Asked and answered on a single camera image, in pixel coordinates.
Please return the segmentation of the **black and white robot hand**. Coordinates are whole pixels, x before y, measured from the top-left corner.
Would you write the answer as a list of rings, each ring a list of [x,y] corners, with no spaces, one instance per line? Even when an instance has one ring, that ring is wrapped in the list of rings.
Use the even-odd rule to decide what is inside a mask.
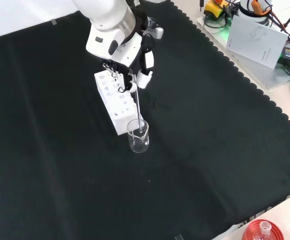
[[[138,87],[145,89],[150,82],[154,66],[154,55],[152,49],[154,47],[154,38],[151,34],[145,34],[140,42],[139,64],[140,70],[137,74],[133,70],[114,60],[106,60],[103,67],[117,78],[120,93],[135,92]]]

